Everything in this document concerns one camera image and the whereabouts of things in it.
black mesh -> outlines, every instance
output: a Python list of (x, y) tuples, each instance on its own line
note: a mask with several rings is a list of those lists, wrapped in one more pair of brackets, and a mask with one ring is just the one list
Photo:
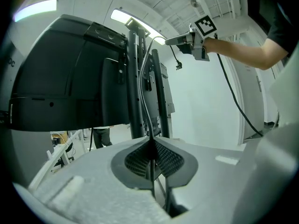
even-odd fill
[(178, 171), (184, 164), (181, 155), (165, 148), (156, 142), (157, 156), (156, 163), (160, 167), (164, 177), (168, 177)]
[(142, 145), (125, 158), (126, 167), (138, 176), (145, 177), (150, 162), (147, 157), (148, 143)]

metal bracket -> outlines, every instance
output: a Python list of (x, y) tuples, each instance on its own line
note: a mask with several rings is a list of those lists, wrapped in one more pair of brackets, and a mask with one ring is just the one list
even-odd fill
[[(139, 27), (138, 28), (138, 55), (139, 55), (139, 64), (138, 64), (138, 69), (140, 70), (141, 64), (143, 62), (145, 53), (146, 53), (146, 42), (145, 42), (145, 37), (146, 37), (146, 30), (144, 28)], [(144, 74), (140, 74), (145, 79), (145, 90), (151, 91), (151, 83), (150, 83), (150, 71), (151, 71), (151, 64), (150, 62), (152, 60), (150, 57), (148, 58), (146, 65), (145, 65), (145, 70)]]
[(84, 39), (93, 42), (104, 42), (120, 50), (126, 49), (127, 38), (124, 34), (121, 35), (96, 22), (93, 22), (84, 33)]
[(124, 84), (125, 83), (125, 61), (126, 54), (120, 53), (118, 58), (118, 84)]

metal pole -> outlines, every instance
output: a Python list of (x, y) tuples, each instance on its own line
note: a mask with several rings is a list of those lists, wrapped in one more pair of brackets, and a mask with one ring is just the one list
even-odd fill
[(169, 134), (169, 125), (168, 125), (168, 112), (167, 112), (167, 103), (164, 90), (163, 76), (160, 65), (160, 59), (157, 49), (151, 51), (154, 60), (154, 72), (159, 104), (159, 114), (160, 114), (160, 123), (161, 123), (161, 133), (163, 137), (170, 138)]
[(128, 112), (132, 139), (144, 137), (141, 99), (139, 95), (136, 32), (129, 31), (127, 44)]
[(85, 150), (85, 147), (84, 147), (84, 134), (83, 134), (83, 129), (80, 130), (81, 132), (79, 133), (79, 137), (81, 139), (81, 145), (82, 145), (82, 148), (83, 148), (83, 152), (86, 154), (86, 150)]

white door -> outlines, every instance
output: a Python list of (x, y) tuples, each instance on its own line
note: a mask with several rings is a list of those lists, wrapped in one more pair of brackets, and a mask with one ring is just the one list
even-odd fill
[[(253, 29), (250, 29), (248, 32), (243, 34), (241, 41), (243, 44), (255, 47), (261, 46), (263, 44), (263, 41), (259, 39), (259, 37), (256, 35), (256, 31)], [(264, 122), (275, 122), (278, 113), (277, 106), (269, 93), (269, 88), (275, 81), (274, 71), (272, 68), (270, 68), (267, 70), (256, 69), (256, 72), (260, 80), (263, 94)]]
[[(261, 131), (264, 125), (263, 95), (260, 79), (256, 69), (232, 59), (242, 90), (244, 113), (252, 125)], [(244, 139), (255, 134), (255, 131), (245, 121)]]

white sticker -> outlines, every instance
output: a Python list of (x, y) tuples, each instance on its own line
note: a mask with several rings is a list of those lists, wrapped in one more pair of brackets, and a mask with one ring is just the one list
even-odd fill
[(238, 159), (232, 159), (232, 158), (228, 158), (228, 157), (224, 157), (224, 156), (216, 156), (215, 159), (219, 162), (224, 162), (227, 164), (231, 164), (231, 165), (237, 165), (237, 163), (239, 162)]

